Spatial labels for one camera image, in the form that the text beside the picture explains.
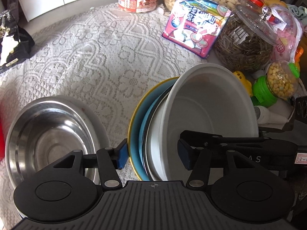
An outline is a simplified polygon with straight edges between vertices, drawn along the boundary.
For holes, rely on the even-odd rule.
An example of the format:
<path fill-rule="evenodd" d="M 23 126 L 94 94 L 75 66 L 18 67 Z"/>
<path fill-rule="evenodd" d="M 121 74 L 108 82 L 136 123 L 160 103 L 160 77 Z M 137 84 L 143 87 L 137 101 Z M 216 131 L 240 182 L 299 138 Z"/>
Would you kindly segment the yellow duck toy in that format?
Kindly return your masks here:
<path fill-rule="evenodd" d="M 233 74 L 238 78 L 238 80 L 245 87 L 249 97 L 252 97 L 253 96 L 252 83 L 246 79 L 246 77 L 241 71 L 234 71 Z"/>

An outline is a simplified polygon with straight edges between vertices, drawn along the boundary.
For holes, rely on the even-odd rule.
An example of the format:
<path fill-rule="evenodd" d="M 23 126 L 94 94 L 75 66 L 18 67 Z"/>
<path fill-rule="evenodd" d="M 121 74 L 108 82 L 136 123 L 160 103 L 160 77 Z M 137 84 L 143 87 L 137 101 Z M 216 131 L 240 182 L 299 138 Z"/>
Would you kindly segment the stainless steel bowl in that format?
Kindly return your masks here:
<path fill-rule="evenodd" d="M 92 124 L 74 104 L 43 97 L 26 105 L 10 125 L 5 148 L 10 182 L 17 187 L 47 165 L 80 149 L 94 154 Z"/>

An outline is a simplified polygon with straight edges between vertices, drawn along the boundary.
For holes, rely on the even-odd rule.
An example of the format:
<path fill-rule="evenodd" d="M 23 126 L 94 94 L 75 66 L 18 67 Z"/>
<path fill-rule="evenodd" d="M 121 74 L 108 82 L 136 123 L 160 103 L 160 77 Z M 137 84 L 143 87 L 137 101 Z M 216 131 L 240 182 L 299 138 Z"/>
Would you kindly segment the glass sunflower seed jar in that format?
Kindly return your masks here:
<path fill-rule="evenodd" d="M 214 43 L 219 61 L 230 71 L 254 73 L 272 58 L 278 36 L 266 18 L 271 9 L 263 12 L 244 5 L 236 5 Z"/>

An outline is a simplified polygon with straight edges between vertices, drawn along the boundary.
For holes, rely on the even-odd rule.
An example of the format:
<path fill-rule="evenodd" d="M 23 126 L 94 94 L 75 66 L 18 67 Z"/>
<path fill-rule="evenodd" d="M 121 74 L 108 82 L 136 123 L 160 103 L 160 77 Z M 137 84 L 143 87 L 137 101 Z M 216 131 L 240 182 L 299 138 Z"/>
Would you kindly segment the white plate black rim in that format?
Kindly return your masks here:
<path fill-rule="evenodd" d="M 163 175 L 160 158 L 159 131 L 164 106 L 169 92 L 156 99 L 143 120 L 142 158 L 148 179 L 162 181 Z"/>

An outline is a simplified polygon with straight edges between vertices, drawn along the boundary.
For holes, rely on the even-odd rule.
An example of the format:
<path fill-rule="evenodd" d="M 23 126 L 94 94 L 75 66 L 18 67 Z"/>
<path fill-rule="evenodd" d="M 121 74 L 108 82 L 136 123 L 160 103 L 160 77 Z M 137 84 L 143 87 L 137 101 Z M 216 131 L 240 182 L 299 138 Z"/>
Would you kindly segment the pink candy bag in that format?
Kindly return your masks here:
<path fill-rule="evenodd" d="M 268 7 L 271 9 L 272 14 L 267 22 L 277 34 L 277 45 L 274 47 L 272 60 L 285 60 L 295 63 L 295 55 L 303 35 L 301 23 L 283 5 L 273 3 Z"/>

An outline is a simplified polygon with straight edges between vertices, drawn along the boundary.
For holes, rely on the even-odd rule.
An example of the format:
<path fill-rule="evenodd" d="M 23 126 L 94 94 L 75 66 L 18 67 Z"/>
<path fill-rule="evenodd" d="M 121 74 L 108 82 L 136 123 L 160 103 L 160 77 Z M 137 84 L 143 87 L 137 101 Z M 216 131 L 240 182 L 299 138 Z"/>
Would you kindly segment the white handheld device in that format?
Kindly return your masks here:
<path fill-rule="evenodd" d="M 254 106 L 258 124 L 286 124 L 289 119 L 286 117 L 269 111 L 264 106 Z"/>

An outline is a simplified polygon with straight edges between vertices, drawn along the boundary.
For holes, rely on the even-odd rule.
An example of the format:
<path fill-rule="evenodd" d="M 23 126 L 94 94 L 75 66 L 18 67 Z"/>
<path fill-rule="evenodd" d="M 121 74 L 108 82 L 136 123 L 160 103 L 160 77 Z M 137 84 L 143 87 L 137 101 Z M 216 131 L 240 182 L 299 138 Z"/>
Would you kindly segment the white deep bowl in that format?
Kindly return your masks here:
<path fill-rule="evenodd" d="M 258 137 L 254 106 L 243 84 L 227 68 L 196 65 L 173 85 L 162 111 L 159 130 L 160 177 L 187 181 L 177 141 L 184 130 L 233 138 Z"/>

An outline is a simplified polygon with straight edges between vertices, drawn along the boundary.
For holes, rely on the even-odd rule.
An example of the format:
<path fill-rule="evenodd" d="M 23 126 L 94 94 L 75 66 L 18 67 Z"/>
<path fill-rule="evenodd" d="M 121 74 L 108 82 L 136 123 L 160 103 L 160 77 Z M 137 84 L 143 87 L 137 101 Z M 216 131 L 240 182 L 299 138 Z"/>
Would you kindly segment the black plum snack bag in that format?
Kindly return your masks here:
<path fill-rule="evenodd" d="M 29 59 L 35 42 L 9 10 L 1 13 L 1 73 Z"/>

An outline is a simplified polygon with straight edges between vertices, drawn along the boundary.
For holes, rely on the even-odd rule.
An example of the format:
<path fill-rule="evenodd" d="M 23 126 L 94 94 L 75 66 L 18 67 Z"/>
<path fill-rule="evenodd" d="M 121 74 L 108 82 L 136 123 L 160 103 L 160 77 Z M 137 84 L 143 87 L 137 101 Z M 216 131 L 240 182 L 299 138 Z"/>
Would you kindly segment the green lidded candy jar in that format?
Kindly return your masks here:
<path fill-rule="evenodd" d="M 269 108 L 278 98 L 290 99 L 298 90 L 299 77 L 300 69 L 296 64 L 285 60 L 271 63 L 266 75 L 260 76 L 252 85 L 253 105 Z"/>

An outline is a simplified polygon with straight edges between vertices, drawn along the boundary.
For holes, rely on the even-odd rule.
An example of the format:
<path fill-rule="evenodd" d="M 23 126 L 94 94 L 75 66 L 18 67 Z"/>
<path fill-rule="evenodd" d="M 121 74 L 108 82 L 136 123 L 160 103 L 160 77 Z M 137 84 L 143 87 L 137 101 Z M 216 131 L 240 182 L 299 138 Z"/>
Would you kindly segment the blue plate yellow rim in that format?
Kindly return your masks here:
<path fill-rule="evenodd" d="M 168 78 L 156 84 L 153 86 L 153 88 L 149 89 L 139 101 L 132 115 L 127 135 L 128 153 L 132 168 L 137 178 L 141 181 L 149 181 L 149 177 L 145 171 L 145 168 L 143 167 L 142 160 L 140 158 L 138 144 L 138 138 L 143 119 L 152 103 L 158 98 L 158 96 L 162 95 L 162 93 L 167 88 L 174 85 L 177 79 L 178 77 Z"/>

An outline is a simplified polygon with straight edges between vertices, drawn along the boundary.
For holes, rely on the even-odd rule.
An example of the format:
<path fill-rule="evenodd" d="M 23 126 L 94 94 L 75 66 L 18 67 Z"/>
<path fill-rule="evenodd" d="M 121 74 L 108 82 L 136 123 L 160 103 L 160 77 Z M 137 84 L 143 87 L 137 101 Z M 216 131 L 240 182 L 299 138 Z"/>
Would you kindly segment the white lace tablecloth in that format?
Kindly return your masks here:
<path fill-rule="evenodd" d="M 203 63 L 162 37 L 167 21 L 161 9 L 130 14 L 110 4 L 34 33 L 31 58 L 1 74 L 3 134 L 30 102 L 63 95 L 87 104 L 116 146 L 147 91 Z"/>

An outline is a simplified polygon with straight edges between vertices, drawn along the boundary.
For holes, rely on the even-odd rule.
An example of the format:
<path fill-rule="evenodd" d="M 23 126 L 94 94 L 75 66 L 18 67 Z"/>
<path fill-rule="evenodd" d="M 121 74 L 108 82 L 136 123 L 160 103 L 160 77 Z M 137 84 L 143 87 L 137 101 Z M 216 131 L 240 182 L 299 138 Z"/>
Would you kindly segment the pink marshmallow bag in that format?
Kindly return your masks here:
<path fill-rule="evenodd" d="M 230 14 L 213 0 L 176 0 L 162 37 L 206 58 Z"/>

